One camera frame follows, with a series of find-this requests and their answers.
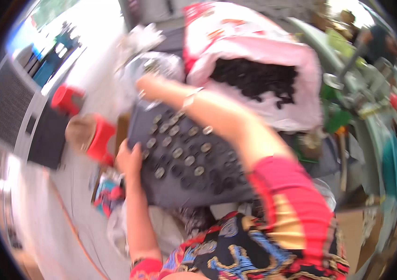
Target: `red plastic stool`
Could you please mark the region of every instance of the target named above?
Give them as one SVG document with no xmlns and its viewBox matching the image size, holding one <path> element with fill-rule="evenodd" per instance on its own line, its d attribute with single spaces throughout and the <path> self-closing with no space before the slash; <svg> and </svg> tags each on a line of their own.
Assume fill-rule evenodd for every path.
<svg viewBox="0 0 397 280">
<path fill-rule="evenodd" d="M 109 124 L 101 115 L 94 115 L 96 133 L 86 154 L 104 165 L 113 166 L 114 156 L 107 150 L 107 143 L 116 134 L 116 127 Z"/>
<path fill-rule="evenodd" d="M 62 84 L 52 98 L 51 108 L 71 116 L 77 115 L 82 108 L 84 96 L 82 90 Z"/>
</svg>

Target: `hand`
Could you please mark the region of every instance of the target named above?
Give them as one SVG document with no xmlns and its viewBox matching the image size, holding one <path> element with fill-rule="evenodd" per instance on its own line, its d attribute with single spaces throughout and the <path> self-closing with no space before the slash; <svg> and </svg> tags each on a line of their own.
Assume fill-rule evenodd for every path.
<svg viewBox="0 0 397 280">
<path fill-rule="evenodd" d="M 127 146 L 127 139 L 122 141 L 116 157 L 117 169 L 125 174 L 126 180 L 139 179 L 142 165 L 141 144 L 136 143 L 130 151 Z"/>
</svg>

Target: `bracelet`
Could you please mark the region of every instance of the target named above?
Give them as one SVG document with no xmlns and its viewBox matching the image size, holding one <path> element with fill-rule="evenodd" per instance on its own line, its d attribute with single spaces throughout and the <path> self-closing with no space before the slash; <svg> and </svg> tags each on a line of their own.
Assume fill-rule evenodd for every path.
<svg viewBox="0 0 397 280">
<path fill-rule="evenodd" d="M 183 107 L 181 108 L 180 112 L 185 112 L 186 109 L 194 102 L 194 96 L 196 93 L 201 91 L 203 87 L 196 88 L 193 92 L 186 95 L 183 101 Z"/>
</svg>

